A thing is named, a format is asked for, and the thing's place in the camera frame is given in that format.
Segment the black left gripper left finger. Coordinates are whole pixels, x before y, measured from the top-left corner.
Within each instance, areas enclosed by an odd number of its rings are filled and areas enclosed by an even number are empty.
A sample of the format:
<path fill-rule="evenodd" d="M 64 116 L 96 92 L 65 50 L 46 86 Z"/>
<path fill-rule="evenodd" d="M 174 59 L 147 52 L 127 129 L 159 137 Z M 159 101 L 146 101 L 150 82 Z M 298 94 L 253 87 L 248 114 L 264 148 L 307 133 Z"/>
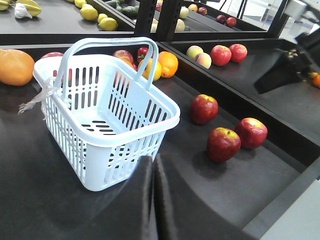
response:
<path fill-rule="evenodd" d="M 100 192 L 64 192 L 54 199 L 54 240 L 151 240 L 153 163 L 139 158 L 131 176 Z"/>

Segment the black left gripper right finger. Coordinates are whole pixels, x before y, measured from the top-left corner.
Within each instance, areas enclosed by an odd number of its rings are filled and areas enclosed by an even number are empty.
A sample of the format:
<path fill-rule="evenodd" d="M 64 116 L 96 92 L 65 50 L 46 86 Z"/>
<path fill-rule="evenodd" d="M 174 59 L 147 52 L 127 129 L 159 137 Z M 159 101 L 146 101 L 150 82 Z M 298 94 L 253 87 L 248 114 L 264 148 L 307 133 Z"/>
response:
<path fill-rule="evenodd" d="M 253 239 L 209 208 L 165 154 L 154 160 L 154 208 L 160 240 Z"/>

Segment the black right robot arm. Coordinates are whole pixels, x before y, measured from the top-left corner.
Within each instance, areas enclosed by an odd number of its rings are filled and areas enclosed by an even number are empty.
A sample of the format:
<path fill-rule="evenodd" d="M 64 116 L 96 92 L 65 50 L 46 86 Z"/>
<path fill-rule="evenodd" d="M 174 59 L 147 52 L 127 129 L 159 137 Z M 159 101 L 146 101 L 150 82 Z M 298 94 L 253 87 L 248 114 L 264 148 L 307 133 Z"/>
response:
<path fill-rule="evenodd" d="M 271 69 L 254 83 L 259 94 L 298 83 L 320 66 L 320 30 L 302 33 L 296 37 L 296 41 L 296 47 L 281 51 Z"/>

